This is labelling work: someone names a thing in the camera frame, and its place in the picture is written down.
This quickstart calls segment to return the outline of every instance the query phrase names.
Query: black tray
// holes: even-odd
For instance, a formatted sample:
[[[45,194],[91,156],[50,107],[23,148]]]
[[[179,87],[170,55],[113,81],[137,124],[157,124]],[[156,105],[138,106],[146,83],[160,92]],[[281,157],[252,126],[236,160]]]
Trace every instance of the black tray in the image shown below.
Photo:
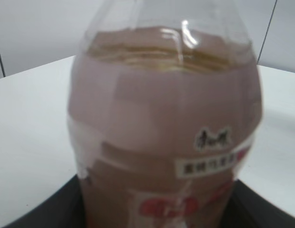
[[[84,217],[79,182],[75,176],[47,201],[5,228],[85,228]],[[220,228],[295,228],[295,218],[238,181]]]

